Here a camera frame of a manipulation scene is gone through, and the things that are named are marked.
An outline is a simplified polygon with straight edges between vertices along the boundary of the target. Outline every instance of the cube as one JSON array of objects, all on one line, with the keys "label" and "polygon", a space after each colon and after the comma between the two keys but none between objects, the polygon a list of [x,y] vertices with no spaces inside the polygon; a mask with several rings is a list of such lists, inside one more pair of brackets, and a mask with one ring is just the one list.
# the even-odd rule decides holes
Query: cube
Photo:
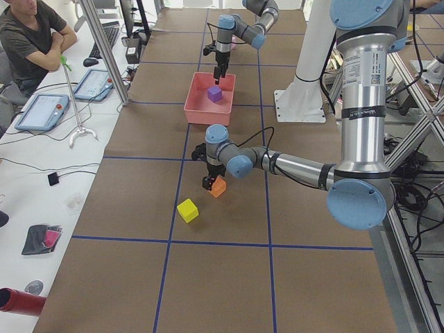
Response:
[{"label": "cube", "polygon": [[227,183],[221,177],[217,177],[211,186],[211,195],[215,198],[220,196],[227,189]]},{"label": "cube", "polygon": [[217,85],[213,85],[211,88],[208,88],[207,95],[211,102],[219,102],[222,99],[222,89]]},{"label": "cube", "polygon": [[181,204],[177,206],[178,212],[185,222],[189,223],[191,220],[195,219],[199,216],[199,211],[196,205],[191,201],[191,199],[187,199]]}]

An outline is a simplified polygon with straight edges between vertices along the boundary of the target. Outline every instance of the office chair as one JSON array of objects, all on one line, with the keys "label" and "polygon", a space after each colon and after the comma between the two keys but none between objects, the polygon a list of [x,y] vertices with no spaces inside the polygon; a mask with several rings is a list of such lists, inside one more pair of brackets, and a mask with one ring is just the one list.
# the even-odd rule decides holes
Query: office chair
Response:
[{"label": "office chair", "polygon": [[[78,8],[80,0],[71,0],[74,3],[74,11],[76,12],[77,22],[74,24],[74,31],[79,31],[81,26],[85,23],[85,16],[79,15]],[[93,0],[94,7],[97,9],[97,14],[100,19],[121,19],[120,6],[116,5],[115,0]],[[117,12],[105,12],[105,10],[117,10]]]},{"label": "office chair", "polygon": [[7,128],[11,119],[28,100],[12,80],[11,68],[6,52],[0,45],[0,126]]}]

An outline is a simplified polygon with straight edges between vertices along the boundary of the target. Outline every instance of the pink box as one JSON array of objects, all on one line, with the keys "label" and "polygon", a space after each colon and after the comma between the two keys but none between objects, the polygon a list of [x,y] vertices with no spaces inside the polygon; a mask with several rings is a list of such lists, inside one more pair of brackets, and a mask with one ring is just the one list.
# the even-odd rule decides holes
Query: pink box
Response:
[{"label": "pink box", "polygon": [[234,74],[226,74],[225,78],[221,78],[219,87],[222,89],[222,99],[214,103],[207,95],[208,88],[214,86],[213,73],[194,73],[183,108],[188,122],[229,125],[235,81]]}]

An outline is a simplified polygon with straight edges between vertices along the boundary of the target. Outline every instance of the white stand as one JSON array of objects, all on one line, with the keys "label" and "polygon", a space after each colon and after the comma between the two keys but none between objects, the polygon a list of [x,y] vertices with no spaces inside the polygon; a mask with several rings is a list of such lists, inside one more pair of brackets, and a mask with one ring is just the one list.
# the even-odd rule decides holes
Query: white stand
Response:
[{"label": "white stand", "polygon": [[275,90],[279,122],[325,123],[318,79],[336,31],[330,19],[330,2],[314,0],[294,81],[286,90]]},{"label": "white stand", "polygon": [[72,102],[72,105],[74,106],[74,114],[76,115],[76,120],[77,120],[77,129],[69,137],[69,148],[73,148],[74,147],[74,140],[78,136],[85,135],[85,134],[89,133],[89,134],[92,134],[92,136],[97,140],[97,135],[93,130],[83,127],[82,120],[80,119],[80,115],[79,115],[78,109],[77,109],[76,97],[74,96],[74,93],[72,91],[71,81],[69,79],[69,75],[68,75],[68,71],[67,71],[68,65],[66,64],[66,58],[62,59],[62,65],[63,65],[63,70],[65,71],[65,76],[67,77],[69,95],[71,96],[71,102]]}]

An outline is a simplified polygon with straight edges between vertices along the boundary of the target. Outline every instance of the purple block in pink box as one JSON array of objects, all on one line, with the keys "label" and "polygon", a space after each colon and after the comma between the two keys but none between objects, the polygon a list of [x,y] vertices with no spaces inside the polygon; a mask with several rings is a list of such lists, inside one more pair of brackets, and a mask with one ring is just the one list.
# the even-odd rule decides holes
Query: purple block in pink box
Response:
[{"label": "purple block in pink box", "polygon": [[222,99],[222,89],[217,85],[214,85],[213,87],[208,88],[207,95],[211,102],[219,102]]},{"label": "purple block in pink box", "polygon": [[184,106],[188,122],[229,125],[235,81],[236,76],[233,74],[221,78],[219,88],[222,90],[222,99],[213,103],[208,98],[208,89],[214,86],[213,73],[194,73]]}]

